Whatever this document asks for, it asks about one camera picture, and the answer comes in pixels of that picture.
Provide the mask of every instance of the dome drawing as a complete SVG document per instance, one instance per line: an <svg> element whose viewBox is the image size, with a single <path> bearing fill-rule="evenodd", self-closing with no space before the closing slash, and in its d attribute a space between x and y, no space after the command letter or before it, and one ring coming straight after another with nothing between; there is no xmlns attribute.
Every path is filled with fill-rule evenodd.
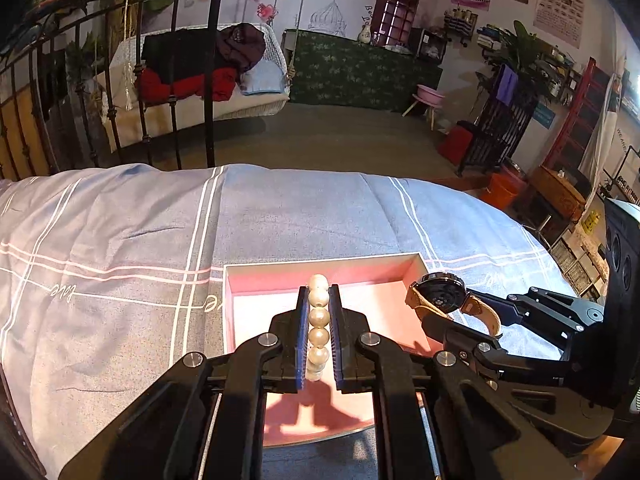
<svg viewBox="0 0 640 480"><path fill-rule="evenodd" d="M344 21L338 4L335 1L336 0L333 0L329 5L316 10L316 12L311 15L308 30L345 37L344 31L347 28L347 23Z"/></svg>

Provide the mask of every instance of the white vase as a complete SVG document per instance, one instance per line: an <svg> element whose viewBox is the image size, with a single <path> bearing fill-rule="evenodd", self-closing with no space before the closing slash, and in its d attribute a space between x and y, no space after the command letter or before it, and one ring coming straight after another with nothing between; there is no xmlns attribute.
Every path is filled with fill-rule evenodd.
<svg viewBox="0 0 640 480"><path fill-rule="evenodd" d="M371 26L363 25L360 34L358 34L358 41L360 43L369 44L371 41Z"/></svg>

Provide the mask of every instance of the green plant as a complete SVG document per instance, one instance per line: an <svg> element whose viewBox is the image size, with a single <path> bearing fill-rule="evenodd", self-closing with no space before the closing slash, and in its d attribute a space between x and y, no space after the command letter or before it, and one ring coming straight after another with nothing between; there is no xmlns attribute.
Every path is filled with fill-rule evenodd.
<svg viewBox="0 0 640 480"><path fill-rule="evenodd" d="M555 97L549 89L551 82L559 82L562 78L548 62L541 59L545 53L545 43L540 41L535 34L530 34L525 26L519 22L513 22L515 34L510 30L500 32L502 48L490 54L488 64L498 70L502 65L508 65L516 74L518 80L529 82L533 92L538 97L551 101Z"/></svg>
<svg viewBox="0 0 640 480"><path fill-rule="evenodd" d="M104 71L105 49L102 38L89 32L82 48L75 41L66 46L66 71L71 83L78 84Z"/></svg>

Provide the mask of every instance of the pearl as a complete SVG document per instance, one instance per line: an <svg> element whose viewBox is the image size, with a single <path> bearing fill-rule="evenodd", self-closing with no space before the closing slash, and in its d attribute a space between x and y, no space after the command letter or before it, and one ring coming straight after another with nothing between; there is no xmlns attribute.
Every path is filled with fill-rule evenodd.
<svg viewBox="0 0 640 480"><path fill-rule="evenodd" d="M306 380L307 381L319 381L322 378L322 371L320 372L310 372L309 370L306 371Z"/></svg>
<svg viewBox="0 0 640 480"><path fill-rule="evenodd" d="M313 346L324 346L329 342L329 333L325 328L312 328L309 330L309 342Z"/></svg>
<svg viewBox="0 0 640 480"><path fill-rule="evenodd" d="M329 351L323 346L312 346L306 353L306 360L315 365L324 364L329 360Z"/></svg>
<svg viewBox="0 0 640 480"><path fill-rule="evenodd" d="M329 293L324 288L312 288L309 291L309 305L327 306L329 303Z"/></svg>
<svg viewBox="0 0 640 480"><path fill-rule="evenodd" d="M307 372L318 373L318 372L321 372L322 370L324 370L325 366L326 366L326 363L322 363L321 365L315 365L315 364L309 362L309 360L306 361L306 371Z"/></svg>
<svg viewBox="0 0 640 480"><path fill-rule="evenodd" d="M309 325L324 328L329 324L329 311L325 308L312 308L309 311Z"/></svg>
<svg viewBox="0 0 640 480"><path fill-rule="evenodd" d="M314 274L309 278L309 289L322 288L322 290L329 290L329 281L322 274Z"/></svg>

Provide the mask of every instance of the light blue cushion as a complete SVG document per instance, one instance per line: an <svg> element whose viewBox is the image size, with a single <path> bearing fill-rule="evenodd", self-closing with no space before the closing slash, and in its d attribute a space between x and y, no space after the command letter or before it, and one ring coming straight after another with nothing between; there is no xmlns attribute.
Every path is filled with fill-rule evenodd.
<svg viewBox="0 0 640 480"><path fill-rule="evenodd" d="M282 69L273 61L262 58L256 66L240 76L242 95L281 94L285 89Z"/></svg>

